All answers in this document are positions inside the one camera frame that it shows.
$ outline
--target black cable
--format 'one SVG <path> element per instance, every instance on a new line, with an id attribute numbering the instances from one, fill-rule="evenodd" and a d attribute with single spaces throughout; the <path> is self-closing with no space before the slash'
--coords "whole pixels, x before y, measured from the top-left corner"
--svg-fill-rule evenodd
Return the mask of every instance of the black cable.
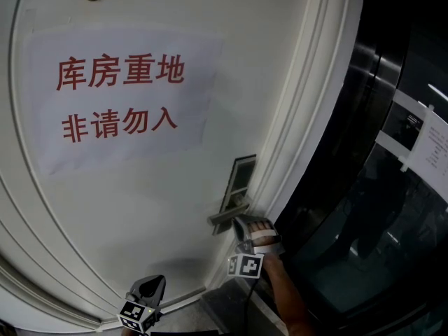
<path id="1" fill-rule="evenodd" d="M 247 310 L 249 308 L 249 300 L 251 299 L 253 289 L 256 287 L 258 280 L 259 279 L 256 279 L 253 282 L 251 289 L 249 291 L 249 294 L 247 295 L 246 301 L 244 302 L 244 334 L 243 335 L 245 335 L 245 336 L 249 336 L 249 323 L 248 323 L 248 315 L 247 315 Z"/>

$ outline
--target paper sign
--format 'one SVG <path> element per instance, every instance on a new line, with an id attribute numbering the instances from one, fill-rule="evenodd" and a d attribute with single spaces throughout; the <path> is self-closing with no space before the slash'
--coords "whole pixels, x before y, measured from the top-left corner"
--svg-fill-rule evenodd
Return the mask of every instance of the paper sign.
<path id="1" fill-rule="evenodd" d="M 448 124 L 434 112 L 428 111 L 407 163 L 448 202 Z"/>
<path id="2" fill-rule="evenodd" d="M 200 145 L 221 46 L 163 29 L 32 34 L 21 102 L 41 174 Z"/>

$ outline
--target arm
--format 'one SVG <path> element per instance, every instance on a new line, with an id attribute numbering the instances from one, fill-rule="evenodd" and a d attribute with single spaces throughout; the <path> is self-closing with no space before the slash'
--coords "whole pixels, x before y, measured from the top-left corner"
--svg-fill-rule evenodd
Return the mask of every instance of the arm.
<path id="1" fill-rule="evenodd" d="M 271 280 L 275 303 L 289 335 L 314 336 L 316 333 L 309 322 L 307 308 L 282 261 L 276 255 L 268 253 L 263 260 L 263 267 Z"/>

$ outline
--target door handle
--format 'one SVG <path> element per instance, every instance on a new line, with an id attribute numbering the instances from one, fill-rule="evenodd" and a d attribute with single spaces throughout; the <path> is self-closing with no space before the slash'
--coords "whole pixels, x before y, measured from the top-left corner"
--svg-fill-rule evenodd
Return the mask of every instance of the door handle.
<path id="1" fill-rule="evenodd" d="M 224 210 L 207 218 L 207 223 L 214 227 L 212 235 L 217 235 L 230 229 L 232 218 L 243 214 L 251 205 L 248 199 L 241 193 L 233 195 L 230 200 L 232 204 L 236 205 L 234 208 Z"/>

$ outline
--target dark glass door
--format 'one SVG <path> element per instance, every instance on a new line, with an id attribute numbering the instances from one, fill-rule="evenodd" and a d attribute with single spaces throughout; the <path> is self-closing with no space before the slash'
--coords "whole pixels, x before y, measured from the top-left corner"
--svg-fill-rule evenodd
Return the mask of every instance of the dark glass door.
<path id="1" fill-rule="evenodd" d="M 398 160 L 425 106 L 448 122 L 444 1 L 365 0 L 332 118 L 277 221 L 288 271 L 327 333 L 446 330 L 448 204 Z"/>

